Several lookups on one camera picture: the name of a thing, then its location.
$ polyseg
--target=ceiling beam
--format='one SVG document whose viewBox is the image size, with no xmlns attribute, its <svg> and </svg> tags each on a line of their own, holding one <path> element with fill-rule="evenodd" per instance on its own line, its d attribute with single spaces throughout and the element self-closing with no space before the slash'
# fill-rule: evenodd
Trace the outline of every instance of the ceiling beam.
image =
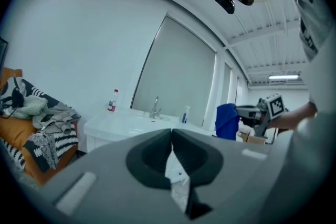
<svg viewBox="0 0 336 224">
<path fill-rule="evenodd" d="M 246 42 L 256 41 L 261 38 L 284 34 L 286 29 L 287 29 L 287 32 L 291 30 L 298 30 L 299 20 L 295 20 L 294 22 L 286 22 L 286 23 L 281 23 L 281 24 L 274 25 L 274 26 L 269 26 L 269 27 L 266 27 L 260 30 L 247 33 L 239 37 L 232 38 L 229 41 L 229 45 L 226 46 L 225 49 L 233 48 L 233 47 L 236 47 Z"/>
<path fill-rule="evenodd" d="M 299 71 L 305 70 L 307 68 L 307 63 L 289 63 L 287 65 L 277 65 L 268 67 L 252 67 L 248 68 L 246 71 L 248 74 L 262 74 L 271 72 L 282 72 L 282 71 Z"/>
<path fill-rule="evenodd" d="M 286 5 L 286 3 L 285 3 L 284 0 L 281 0 L 281 2 L 282 2 L 282 17 L 284 18 L 283 23 L 285 24 L 285 35 L 286 35 L 286 37 L 288 37 L 287 17 L 286 17 L 286 11 L 285 11 L 285 5 Z M 285 55 L 283 57 L 284 59 L 282 61 L 282 69 L 285 68 L 288 47 L 289 47 L 289 44 L 287 43 L 286 44 L 286 53 L 285 53 Z"/>
</svg>

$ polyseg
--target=white sink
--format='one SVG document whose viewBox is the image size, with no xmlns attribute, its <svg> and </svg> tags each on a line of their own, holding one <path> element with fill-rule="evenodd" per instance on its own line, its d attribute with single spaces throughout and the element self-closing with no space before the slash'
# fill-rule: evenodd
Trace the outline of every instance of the white sink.
<svg viewBox="0 0 336 224">
<path fill-rule="evenodd" d="M 127 137 L 163 129 L 187 129 L 209 135 L 193 124 L 179 122 L 179 117 L 160 115 L 158 119 L 149 117 L 149 112 L 134 109 L 117 108 L 116 111 L 101 111 L 85 123 L 86 135 L 111 141 L 119 141 Z"/>
</svg>

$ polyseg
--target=striped blanket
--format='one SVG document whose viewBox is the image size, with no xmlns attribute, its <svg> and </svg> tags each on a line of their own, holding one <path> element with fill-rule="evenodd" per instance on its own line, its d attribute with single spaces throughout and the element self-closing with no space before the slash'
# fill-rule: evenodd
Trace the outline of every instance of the striped blanket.
<svg viewBox="0 0 336 224">
<path fill-rule="evenodd" d="M 8 154 L 10 155 L 11 159 L 14 161 L 15 165 L 20 169 L 23 170 L 26 165 L 26 161 L 23 159 L 22 152 L 15 147 L 9 145 L 2 137 L 0 137 L 1 143 L 3 143 L 5 149 L 7 150 Z"/>
<path fill-rule="evenodd" d="M 15 87 L 25 99 L 34 95 L 47 100 L 47 107 L 39 115 L 32 115 L 33 126 L 39 130 L 38 133 L 30 135 L 23 147 L 31 153 L 43 173 L 50 168 L 56 169 L 63 154 L 78 144 L 73 122 L 79 120 L 80 116 L 73 108 L 45 94 L 23 78 L 7 80 L 0 96 L 2 103 L 7 104 L 4 100 L 12 95 Z M 24 169 L 24 159 L 19 149 L 13 148 L 8 143 L 4 145 L 16 165 Z"/>
<path fill-rule="evenodd" d="M 53 133 L 48 134 L 52 135 L 55 139 L 55 148 L 57 154 L 57 160 L 60 160 L 63 154 L 68 151 L 71 147 L 78 144 L 78 139 L 75 131 L 75 126 L 71 124 L 71 132 L 69 134 L 64 133 Z M 15 165 L 20 169 L 23 170 L 25 168 L 26 162 L 23 158 L 22 152 L 10 144 L 8 144 L 5 140 L 0 138 L 0 141 L 4 144 L 8 154 L 11 156 L 12 160 L 14 161 Z M 24 145 L 25 148 L 31 153 L 33 159 L 35 160 L 36 164 L 39 166 L 41 171 L 45 173 L 49 168 L 49 164 L 47 160 L 43 157 L 41 148 L 36 146 L 32 141 L 27 141 Z"/>
</svg>

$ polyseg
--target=clothing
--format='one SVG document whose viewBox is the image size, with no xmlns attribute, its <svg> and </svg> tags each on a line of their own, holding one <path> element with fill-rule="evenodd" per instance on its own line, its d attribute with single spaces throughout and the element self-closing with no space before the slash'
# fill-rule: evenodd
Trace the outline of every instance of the clothing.
<svg viewBox="0 0 336 224">
<path fill-rule="evenodd" d="M 71 132 L 71 123 L 79 120 L 80 116 L 70 107 L 59 102 L 53 108 L 47 108 L 41 114 L 33 116 L 33 126 L 36 129 L 45 127 L 46 133 Z"/>
<path fill-rule="evenodd" d="M 5 114 L 22 120 L 31 119 L 33 115 L 40 115 L 47 103 L 45 98 L 30 95 L 25 98 L 22 108 L 13 109 L 10 106 L 5 110 Z"/>
<path fill-rule="evenodd" d="M 323 47 L 328 36 L 336 30 L 333 15 L 326 0 L 294 0 L 301 16 L 300 39 L 309 61 Z"/>
<path fill-rule="evenodd" d="M 215 122 L 217 137 L 236 140 L 239 120 L 235 104 L 223 104 L 217 107 Z"/>
<path fill-rule="evenodd" d="M 10 115 L 14 112 L 12 117 L 20 119 L 33 117 L 33 126 L 42 130 L 31 134 L 23 147 L 29 151 L 43 173 L 50 168 L 56 169 L 62 155 L 78 144 L 73 122 L 79 120 L 80 116 L 71 107 L 48 96 L 21 77 L 7 80 L 1 93 L 1 101 L 5 105 L 12 104 L 15 88 L 23 96 L 23 107 L 15 111 L 6 108 L 5 113 Z M 21 152 L 9 144 L 5 144 L 5 147 L 16 164 L 23 168 L 25 163 Z"/>
</svg>

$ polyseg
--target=camera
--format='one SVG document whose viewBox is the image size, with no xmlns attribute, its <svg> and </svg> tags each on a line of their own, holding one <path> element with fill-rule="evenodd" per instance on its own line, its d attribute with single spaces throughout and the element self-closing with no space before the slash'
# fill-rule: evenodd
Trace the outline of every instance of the camera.
<svg viewBox="0 0 336 224">
<path fill-rule="evenodd" d="M 233 14 L 235 12 L 235 2 L 233 0 L 215 0 L 220 6 L 226 10 L 227 13 Z"/>
</svg>

